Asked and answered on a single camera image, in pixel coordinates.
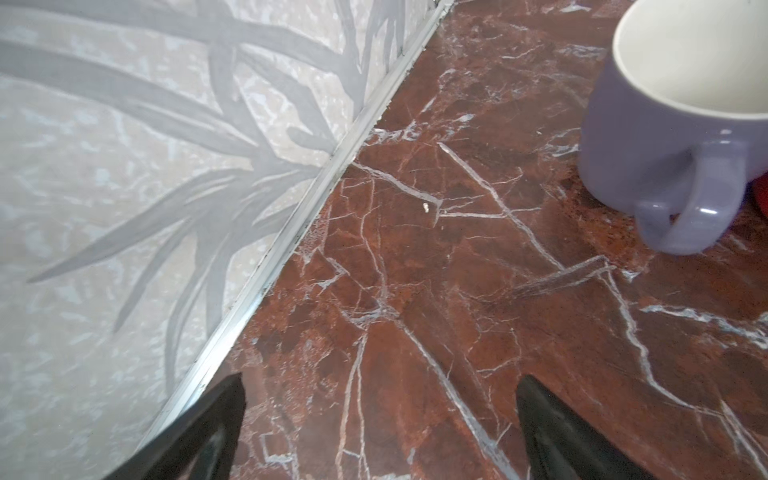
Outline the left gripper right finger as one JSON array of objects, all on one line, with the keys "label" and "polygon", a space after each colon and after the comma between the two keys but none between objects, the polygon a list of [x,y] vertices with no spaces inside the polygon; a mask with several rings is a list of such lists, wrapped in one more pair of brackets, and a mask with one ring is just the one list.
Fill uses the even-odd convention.
[{"label": "left gripper right finger", "polygon": [[532,375],[516,401],[533,479],[651,479],[577,412]]}]

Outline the lavender purple mug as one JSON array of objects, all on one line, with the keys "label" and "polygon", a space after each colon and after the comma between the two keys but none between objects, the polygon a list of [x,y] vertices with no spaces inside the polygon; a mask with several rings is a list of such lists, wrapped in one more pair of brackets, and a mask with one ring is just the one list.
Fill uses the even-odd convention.
[{"label": "lavender purple mug", "polygon": [[767,5],[637,1],[581,127],[579,176],[648,247],[693,255],[767,170]]}]

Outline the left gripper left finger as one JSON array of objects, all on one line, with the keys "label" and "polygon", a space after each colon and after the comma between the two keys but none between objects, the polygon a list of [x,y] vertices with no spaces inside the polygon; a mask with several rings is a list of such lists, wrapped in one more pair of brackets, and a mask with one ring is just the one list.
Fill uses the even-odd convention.
[{"label": "left gripper left finger", "polygon": [[229,375],[107,477],[228,479],[245,409],[242,375]]}]

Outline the red mug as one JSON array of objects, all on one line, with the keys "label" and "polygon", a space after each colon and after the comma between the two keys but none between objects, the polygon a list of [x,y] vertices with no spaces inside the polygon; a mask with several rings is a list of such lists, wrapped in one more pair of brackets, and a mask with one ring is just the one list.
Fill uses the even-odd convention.
[{"label": "red mug", "polygon": [[768,174],[765,173],[751,182],[751,192],[756,207],[768,218]]}]

